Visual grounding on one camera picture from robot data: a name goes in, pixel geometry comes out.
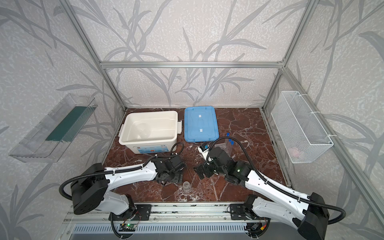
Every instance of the white wire mesh basket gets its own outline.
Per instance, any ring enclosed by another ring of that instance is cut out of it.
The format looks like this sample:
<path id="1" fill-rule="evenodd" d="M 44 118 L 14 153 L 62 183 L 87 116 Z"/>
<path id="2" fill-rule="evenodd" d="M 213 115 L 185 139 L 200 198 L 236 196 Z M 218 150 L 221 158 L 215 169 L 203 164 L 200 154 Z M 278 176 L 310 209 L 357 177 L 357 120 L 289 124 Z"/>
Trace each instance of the white wire mesh basket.
<path id="1" fill-rule="evenodd" d="M 313 162 L 333 146 L 298 91 L 282 91 L 271 114 L 292 163 Z"/>

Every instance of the label sticker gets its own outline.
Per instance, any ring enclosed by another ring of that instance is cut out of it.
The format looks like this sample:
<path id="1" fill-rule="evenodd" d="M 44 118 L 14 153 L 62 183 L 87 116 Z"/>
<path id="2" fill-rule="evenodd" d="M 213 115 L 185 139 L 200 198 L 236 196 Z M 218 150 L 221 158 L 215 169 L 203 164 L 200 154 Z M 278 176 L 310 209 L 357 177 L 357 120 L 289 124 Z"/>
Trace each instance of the label sticker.
<path id="1" fill-rule="evenodd" d="M 136 147 L 139 153 L 169 152 L 167 145 L 150 145 Z"/>

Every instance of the red marble table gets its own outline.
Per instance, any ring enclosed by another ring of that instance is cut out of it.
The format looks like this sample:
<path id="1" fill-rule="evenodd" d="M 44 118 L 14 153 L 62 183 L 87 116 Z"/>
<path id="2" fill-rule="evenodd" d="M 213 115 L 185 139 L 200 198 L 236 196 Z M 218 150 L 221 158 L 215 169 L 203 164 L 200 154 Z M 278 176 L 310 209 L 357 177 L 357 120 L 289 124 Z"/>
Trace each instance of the red marble table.
<path id="1" fill-rule="evenodd" d="M 184 109 L 128 109 L 127 114 L 148 111 L 178 112 L 179 120 L 184 122 Z M 276 159 L 270 137 L 267 133 L 260 109 L 258 108 L 216 108 L 217 124 L 220 136 L 227 132 L 237 140 L 240 140 L 246 148 L 253 163 L 266 176 L 284 184 L 283 174 Z M 168 183 L 165 186 L 156 181 L 137 182 L 119 187 L 115 190 L 119 194 L 130 194 L 135 202 L 178 202 L 178 201 L 244 201 L 248 194 L 256 194 L 241 186 L 232 185 L 223 177 L 213 175 L 211 178 L 200 180 L 193 171 L 193 167 L 204 162 L 197 150 L 200 144 L 186 142 L 184 139 L 184 126 L 177 141 L 184 143 L 182 159 L 186 164 L 184 168 L 183 182 L 192 183 L 192 190 L 184 193 L 182 184 Z M 125 146 L 119 144 L 116 136 L 105 160 L 105 167 L 123 167 L 145 162 L 153 154 L 134 154 Z M 240 147 L 234 145 L 231 157 L 235 161 L 247 161 Z"/>

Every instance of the leaf pattern wallpaper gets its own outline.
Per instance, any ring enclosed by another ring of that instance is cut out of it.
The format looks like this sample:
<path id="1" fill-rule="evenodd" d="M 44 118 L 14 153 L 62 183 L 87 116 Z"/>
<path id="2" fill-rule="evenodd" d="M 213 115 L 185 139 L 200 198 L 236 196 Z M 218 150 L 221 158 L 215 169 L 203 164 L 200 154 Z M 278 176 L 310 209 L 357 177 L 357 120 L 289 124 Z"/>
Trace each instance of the leaf pattern wallpaper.
<path id="1" fill-rule="evenodd" d="M 281 61 L 302 1 L 71 0 L 102 61 Z M 126 106 L 262 106 L 276 69 L 109 69 Z"/>
<path id="2" fill-rule="evenodd" d="M 54 239 L 71 202 L 58 186 L 103 161 L 124 115 L 57 1 L 0 2 L 0 239 Z M 12 148 L 68 93 L 98 105 L 57 163 Z"/>
<path id="3" fill-rule="evenodd" d="M 384 197 L 384 1 L 319 3 L 288 63 L 298 82 L 328 120 L 363 172 Z M 384 230 L 330 149 L 310 164 L 292 164 L 270 113 L 267 115 L 295 187 L 322 194 L 347 218 L 328 226 L 329 239 L 384 239 Z"/>

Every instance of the blue lid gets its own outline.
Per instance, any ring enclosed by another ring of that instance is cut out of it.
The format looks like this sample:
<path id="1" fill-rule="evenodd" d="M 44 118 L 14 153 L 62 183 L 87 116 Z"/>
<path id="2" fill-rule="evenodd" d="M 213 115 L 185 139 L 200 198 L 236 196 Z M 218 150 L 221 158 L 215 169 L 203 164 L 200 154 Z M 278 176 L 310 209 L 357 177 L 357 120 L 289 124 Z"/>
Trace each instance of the blue lid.
<path id="1" fill-rule="evenodd" d="M 207 142 L 218 139 L 215 109 L 211 106 L 186 108 L 184 138 L 187 142 Z"/>

